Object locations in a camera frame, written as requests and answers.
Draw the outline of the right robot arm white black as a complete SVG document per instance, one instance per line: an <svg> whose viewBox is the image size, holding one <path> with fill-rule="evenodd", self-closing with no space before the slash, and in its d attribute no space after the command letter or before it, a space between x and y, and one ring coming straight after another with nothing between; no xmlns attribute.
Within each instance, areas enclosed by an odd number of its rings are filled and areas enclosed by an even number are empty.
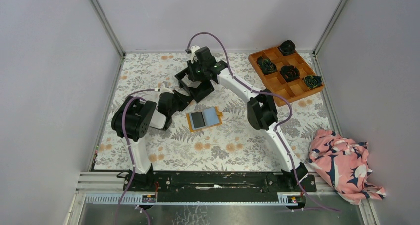
<svg viewBox="0 0 420 225"><path fill-rule="evenodd" d="M285 136L281 132L281 122L274 101L277 94L269 89L258 91L244 79L236 76L229 61L216 61L208 47L197 45L187 47L190 54L187 66L192 81L212 80L229 89L247 104L247 120L255 130L264 133L269 145L280 157L281 172L285 175L284 185L290 191L297 191L308 176L306 166L297 158Z"/></svg>

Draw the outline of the dark credit card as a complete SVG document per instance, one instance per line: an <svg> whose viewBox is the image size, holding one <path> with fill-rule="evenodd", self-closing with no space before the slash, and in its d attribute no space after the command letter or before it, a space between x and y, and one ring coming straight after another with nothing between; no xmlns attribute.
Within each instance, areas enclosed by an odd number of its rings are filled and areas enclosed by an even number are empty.
<svg viewBox="0 0 420 225"><path fill-rule="evenodd" d="M193 130L205 127L206 122L202 112L194 112L190 114L190 121Z"/></svg>

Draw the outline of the black plastic card box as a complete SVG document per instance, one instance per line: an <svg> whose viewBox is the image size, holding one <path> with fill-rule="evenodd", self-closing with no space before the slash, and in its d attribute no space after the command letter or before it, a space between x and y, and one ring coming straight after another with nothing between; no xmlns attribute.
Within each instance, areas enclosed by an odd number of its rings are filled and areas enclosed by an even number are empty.
<svg viewBox="0 0 420 225"><path fill-rule="evenodd" d="M198 80L202 83L197 88L188 87L188 84L183 80L186 76L188 77L187 68L177 73L175 78L178 81L179 87L185 90L189 96L192 96L197 103L214 91L214 87L208 79Z"/></svg>

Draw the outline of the yellow leather card holder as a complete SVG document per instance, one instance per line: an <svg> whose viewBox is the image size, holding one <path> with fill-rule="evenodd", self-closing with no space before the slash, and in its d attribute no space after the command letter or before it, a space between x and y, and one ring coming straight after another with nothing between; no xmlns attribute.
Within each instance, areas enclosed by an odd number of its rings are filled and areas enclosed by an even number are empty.
<svg viewBox="0 0 420 225"><path fill-rule="evenodd" d="M186 114L186 118L187 118L187 122L189 125L189 129L191 132L196 132L196 131L200 131L206 128L210 128L210 127L214 127L214 126L218 126L222 124L222 117L223 117L223 113L218 109L218 107L211 107L211 108L206 108L200 111L195 111L195 112L202 112L206 125L203 128L200 128L198 130L193 130L192 126L191 126L191 121L190 121L190 114L191 113L187 113Z"/></svg>

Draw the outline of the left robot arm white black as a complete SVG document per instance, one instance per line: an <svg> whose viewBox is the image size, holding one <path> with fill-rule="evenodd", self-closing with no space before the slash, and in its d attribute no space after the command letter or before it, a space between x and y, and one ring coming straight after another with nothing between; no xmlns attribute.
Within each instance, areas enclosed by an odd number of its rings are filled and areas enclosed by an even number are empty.
<svg viewBox="0 0 420 225"><path fill-rule="evenodd" d="M153 176L148 174L152 167L145 143L148 129L168 130L172 116L184 110L193 100L192 96L176 90L160 89L157 92L157 103L133 94L127 96L111 121L117 136L125 140L132 171L137 174L134 183L143 191L151 189L154 183Z"/></svg>

